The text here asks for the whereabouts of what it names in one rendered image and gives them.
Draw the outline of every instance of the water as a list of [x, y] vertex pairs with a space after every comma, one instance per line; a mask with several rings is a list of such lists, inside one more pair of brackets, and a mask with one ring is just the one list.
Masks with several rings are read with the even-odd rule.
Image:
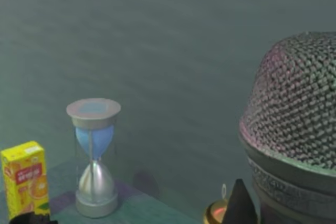
[[66, 106], [114, 99], [105, 163], [134, 184], [151, 174], [162, 201], [200, 218], [222, 183], [250, 183], [238, 119], [263, 54], [291, 34], [335, 30], [332, 3], [0, 0], [0, 147], [37, 140], [55, 167], [74, 155]]

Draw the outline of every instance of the juice box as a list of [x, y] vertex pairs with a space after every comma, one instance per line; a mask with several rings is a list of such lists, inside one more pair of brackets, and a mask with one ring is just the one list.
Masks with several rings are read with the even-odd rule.
[[50, 214], [45, 151], [35, 141], [1, 151], [9, 219]]

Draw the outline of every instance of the hourglass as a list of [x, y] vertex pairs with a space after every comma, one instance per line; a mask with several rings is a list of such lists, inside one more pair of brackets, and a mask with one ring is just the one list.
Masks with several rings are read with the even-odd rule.
[[76, 191], [77, 210], [86, 217], [106, 216], [118, 204], [118, 192], [101, 155], [112, 142], [120, 110], [119, 103], [101, 98], [79, 100], [67, 106], [77, 145], [89, 156], [90, 163], [79, 178]]

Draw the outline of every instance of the hourglass support rod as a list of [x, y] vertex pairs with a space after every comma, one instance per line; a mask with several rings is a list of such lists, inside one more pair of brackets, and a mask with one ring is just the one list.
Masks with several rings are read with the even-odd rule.
[[89, 131], [89, 148], [90, 148], [90, 173], [91, 173], [91, 196], [92, 201], [96, 201], [95, 196], [95, 181], [94, 181], [94, 172], [93, 172], [93, 139], [92, 139], [92, 131]]

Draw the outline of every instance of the green leaf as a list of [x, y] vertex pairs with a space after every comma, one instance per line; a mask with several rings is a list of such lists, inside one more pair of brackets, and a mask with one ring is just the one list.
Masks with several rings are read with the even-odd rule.
[[41, 210], [48, 210], [49, 209], [49, 203], [44, 203], [40, 206], [38, 206], [38, 209], [41, 209]]

